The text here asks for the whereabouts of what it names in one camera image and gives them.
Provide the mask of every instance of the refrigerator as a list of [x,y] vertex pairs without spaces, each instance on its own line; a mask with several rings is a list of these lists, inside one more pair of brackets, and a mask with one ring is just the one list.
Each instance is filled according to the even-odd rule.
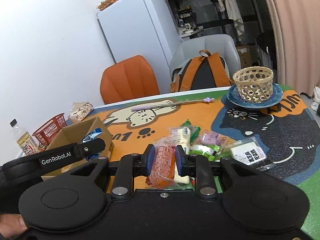
[[169,64],[181,44],[165,0],[119,0],[98,13],[116,63],[136,55],[152,67],[161,94],[170,92]]

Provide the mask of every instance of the orange chair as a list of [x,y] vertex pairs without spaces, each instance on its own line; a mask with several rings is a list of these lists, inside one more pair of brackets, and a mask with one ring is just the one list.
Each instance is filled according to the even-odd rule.
[[107,68],[100,93],[105,104],[159,95],[155,74],[142,56],[135,56]]

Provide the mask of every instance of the bottle cap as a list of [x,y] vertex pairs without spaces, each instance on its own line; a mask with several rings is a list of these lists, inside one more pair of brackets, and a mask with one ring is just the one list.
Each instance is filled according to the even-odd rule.
[[14,127],[17,123],[18,123],[17,120],[13,119],[13,120],[10,122],[10,125],[11,125],[11,127]]

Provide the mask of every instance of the screw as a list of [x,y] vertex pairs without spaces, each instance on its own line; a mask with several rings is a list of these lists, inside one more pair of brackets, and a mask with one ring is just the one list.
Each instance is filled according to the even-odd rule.
[[200,190],[200,193],[202,195],[213,195],[214,193],[216,193],[216,190],[212,187],[203,187],[201,190]]
[[116,194],[116,195],[124,195],[128,192],[128,189],[126,187],[115,187],[113,190],[112,190],[112,193],[113,194]]
[[169,197],[169,194],[168,193],[161,193],[160,197]]

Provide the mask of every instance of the backpack handle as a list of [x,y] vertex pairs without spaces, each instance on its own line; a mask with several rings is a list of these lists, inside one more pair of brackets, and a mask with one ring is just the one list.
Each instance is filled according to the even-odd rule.
[[209,57],[211,56],[211,53],[205,49],[201,49],[201,51],[199,51],[199,54],[201,57]]

